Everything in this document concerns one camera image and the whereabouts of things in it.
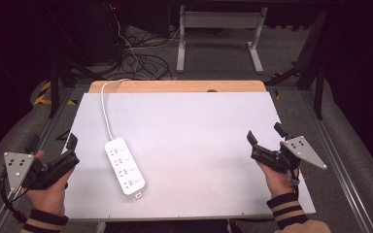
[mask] metal rail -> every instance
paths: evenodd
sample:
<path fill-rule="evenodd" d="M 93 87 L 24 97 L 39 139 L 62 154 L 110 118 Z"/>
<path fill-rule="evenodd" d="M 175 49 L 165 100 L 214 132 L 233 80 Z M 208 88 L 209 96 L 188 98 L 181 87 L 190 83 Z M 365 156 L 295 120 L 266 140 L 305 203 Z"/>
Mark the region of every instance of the metal rail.
<path fill-rule="evenodd" d="M 361 198 L 356 191 L 356 186 L 354 185 L 350 175 L 348 174 L 347 169 L 345 168 L 344 163 L 341 160 L 341 156 L 332 143 L 325 125 L 321 120 L 317 118 L 315 114 L 312 97 L 309 95 L 308 91 L 305 90 L 301 91 L 301 96 L 308 106 L 309 112 L 321 133 L 325 151 L 328 154 L 328 158 L 331 162 L 332 167 L 334 168 L 335 175 L 337 176 L 338 181 L 341 184 L 342 189 L 344 190 L 344 194 L 346 195 L 347 200 L 350 203 L 351 209 L 353 210 L 353 213 L 356 217 L 356 221 L 359 224 L 359 228 L 362 232 L 373 233 L 372 220 L 365 210 Z"/>
<path fill-rule="evenodd" d="M 48 118 L 48 121 L 41 133 L 41 141 L 39 142 L 38 148 L 39 150 L 42 150 L 45 148 L 45 146 L 48 143 L 49 135 L 51 134 L 53 128 L 55 127 L 60 114 L 62 113 L 63 108 L 67 105 L 68 100 L 73 92 L 73 88 L 65 88 L 62 91 L 61 98 L 60 98 L 60 106 L 55 115 L 52 118 Z M 18 197 L 20 195 L 21 188 L 16 193 L 9 193 L 8 199 L 13 200 L 14 198 Z M 14 203 L 14 207 L 17 206 L 19 200 L 16 200 Z M 0 210 L 0 232 L 3 232 L 11 219 L 12 213 L 7 210 L 5 205 L 2 206 Z"/>

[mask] wrist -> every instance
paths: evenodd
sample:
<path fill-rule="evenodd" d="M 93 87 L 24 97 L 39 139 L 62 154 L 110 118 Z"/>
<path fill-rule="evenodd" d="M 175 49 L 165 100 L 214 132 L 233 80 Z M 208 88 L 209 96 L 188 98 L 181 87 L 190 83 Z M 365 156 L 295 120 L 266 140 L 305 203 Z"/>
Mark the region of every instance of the wrist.
<path fill-rule="evenodd" d="M 308 220 L 295 193 L 277 196 L 267 201 L 266 204 L 271 209 L 280 229 L 295 223 L 304 223 Z"/>
<path fill-rule="evenodd" d="M 65 208 L 62 207 L 56 207 L 48 206 L 48 207 L 34 207 L 35 210 L 40 212 L 45 212 L 53 216 L 65 216 Z"/>
<path fill-rule="evenodd" d="M 281 196 L 281 195 L 289 194 L 289 193 L 293 193 L 293 192 L 294 192 L 293 187 L 283 187 L 283 188 L 280 188 L 278 190 L 272 191 L 271 192 L 271 197 L 274 198 L 274 197 L 277 197 L 277 196 Z"/>
<path fill-rule="evenodd" d="M 46 212 L 33 209 L 30 213 L 29 220 L 23 225 L 26 232 L 59 232 L 68 222 L 67 216 L 54 216 Z"/>

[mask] dark background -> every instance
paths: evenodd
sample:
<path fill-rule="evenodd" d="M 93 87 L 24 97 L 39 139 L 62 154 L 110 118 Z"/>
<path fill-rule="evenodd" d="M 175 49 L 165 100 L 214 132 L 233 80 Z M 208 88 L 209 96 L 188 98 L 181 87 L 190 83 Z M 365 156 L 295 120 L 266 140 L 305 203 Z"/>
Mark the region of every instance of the dark background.
<path fill-rule="evenodd" d="M 24 4 L 0 0 L 0 141 L 31 110 L 30 94 L 47 78 L 54 56 L 66 54 L 82 65 L 116 58 L 109 53 L 114 41 L 102 23 L 106 19 L 101 9 L 81 6 L 74 12 L 49 4 L 62 31 L 48 9 Z M 316 13 L 311 8 L 270 8 L 265 24 L 295 24 L 297 29 L 311 25 Z M 335 102 L 373 156 L 373 1 L 354 1 L 349 9 L 329 11 L 317 52 L 327 58 L 326 79 Z"/>

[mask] sleeve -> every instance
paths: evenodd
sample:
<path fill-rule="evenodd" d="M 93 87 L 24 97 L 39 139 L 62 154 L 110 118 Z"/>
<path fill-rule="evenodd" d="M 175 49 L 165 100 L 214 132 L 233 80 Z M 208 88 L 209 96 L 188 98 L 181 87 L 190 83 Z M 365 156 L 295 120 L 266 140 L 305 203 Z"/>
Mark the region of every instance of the sleeve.
<path fill-rule="evenodd" d="M 295 193 L 274 197 L 266 204 L 271 209 L 280 229 L 295 223 L 304 223 L 308 220 Z"/>
<path fill-rule="evenodd" d="M 63 229 L 67 216 L 54 216 L 42 211 L 32 210 L 28 221 L 23 225 L 20 233 L 38 232 L 38 233 L 54 233 Z"/>
<path fill-rule="evenodd" d="M 267 202 L 281 230 L 275 233 L 330 233 L 328 226 L 318 220 L 309 220 L 295 193 L 277 196 Z"/>

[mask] wooden table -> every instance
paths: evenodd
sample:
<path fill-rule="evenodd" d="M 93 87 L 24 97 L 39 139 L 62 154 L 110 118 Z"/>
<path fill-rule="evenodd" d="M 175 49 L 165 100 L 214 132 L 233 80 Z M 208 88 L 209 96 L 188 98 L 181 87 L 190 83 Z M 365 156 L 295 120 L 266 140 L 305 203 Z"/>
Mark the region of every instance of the wooden table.
<path fill-rule="evenodd" d="M 100 93 L 102 85 L 108 81 L 96 81 L 89 93 Z M 105 86 L 104 93 L 131 92 L 259 92 L 266 91 L 261 81 L 123 81 Z"/>

